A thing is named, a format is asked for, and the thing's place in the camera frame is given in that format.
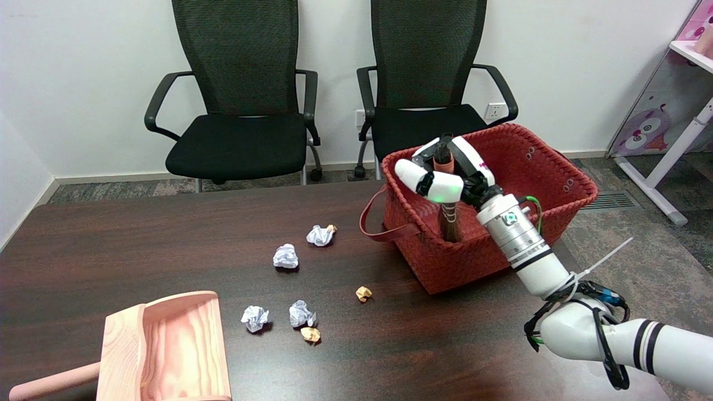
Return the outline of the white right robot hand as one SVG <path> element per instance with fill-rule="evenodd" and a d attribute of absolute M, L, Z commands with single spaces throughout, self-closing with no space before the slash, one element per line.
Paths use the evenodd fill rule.
<path fill-rule="evenodd" d="M 436 160 L 446 150 L 454 162 L 453 173 L 435 170 Z M 431 140 L 411 158 L 397 160 L 394 171 L 403 185 L 431 203 L 462 201 L 479 208 L 491 198 L 488 190 L 496 186 L 496 178 L 483 158 L 461 136 Z"/>

